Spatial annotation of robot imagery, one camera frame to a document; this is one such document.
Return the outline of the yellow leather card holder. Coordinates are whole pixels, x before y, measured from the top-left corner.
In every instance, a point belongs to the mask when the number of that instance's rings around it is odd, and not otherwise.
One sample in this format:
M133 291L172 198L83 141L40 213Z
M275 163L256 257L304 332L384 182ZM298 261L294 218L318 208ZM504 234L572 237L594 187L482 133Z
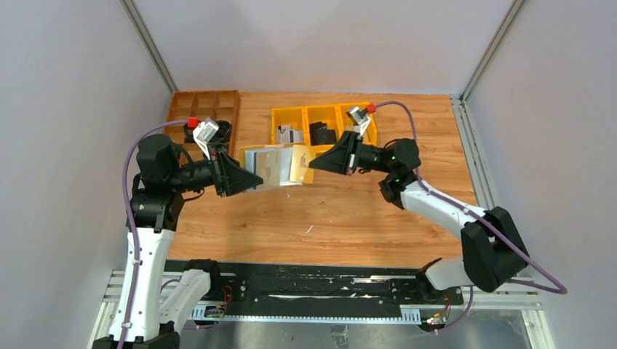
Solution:
M303 144L257 145L240 150L241 167L263 179L248 191L312 184L314 170L309 163L315 154Z

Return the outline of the tan credit card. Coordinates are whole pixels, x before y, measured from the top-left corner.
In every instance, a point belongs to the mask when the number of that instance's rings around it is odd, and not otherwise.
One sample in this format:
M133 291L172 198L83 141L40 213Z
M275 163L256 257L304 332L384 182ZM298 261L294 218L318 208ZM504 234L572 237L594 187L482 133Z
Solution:
M280 185L280 152L277 149L264 150L255 154L255 173L263 183L257 186L257 190L269 190L278 188Z

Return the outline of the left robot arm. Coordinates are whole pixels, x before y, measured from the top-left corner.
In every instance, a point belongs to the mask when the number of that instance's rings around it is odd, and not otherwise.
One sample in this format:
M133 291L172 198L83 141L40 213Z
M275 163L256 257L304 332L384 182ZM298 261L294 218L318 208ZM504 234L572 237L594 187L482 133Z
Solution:
M220 197L228 197L263 184L263 179L241 168L219 145L208 147L202 160L180 164L184 149L165 134L144 137L130 153L139 172L132 185L123 185L128 248L122 293L109 333L92 347L179 348L180 334L197 303L215 300L223 291L218 262L193 259L171 294L161 299L183 195L212 186Z

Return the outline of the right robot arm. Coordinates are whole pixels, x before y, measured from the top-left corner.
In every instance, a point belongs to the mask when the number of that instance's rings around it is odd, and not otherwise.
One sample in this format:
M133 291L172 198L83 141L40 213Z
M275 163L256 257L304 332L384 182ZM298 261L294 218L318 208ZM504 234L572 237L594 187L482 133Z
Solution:
M460 240L461 257L438 258L417 272L415 293L424 303L434 303L446 289L458 286L493 292L528 266L528 252L507 210L483 209L444 194L420 178L420 165L414 139L377 147L350 131L309 164L340 175L386 173L378 183L385 201L435 222Z

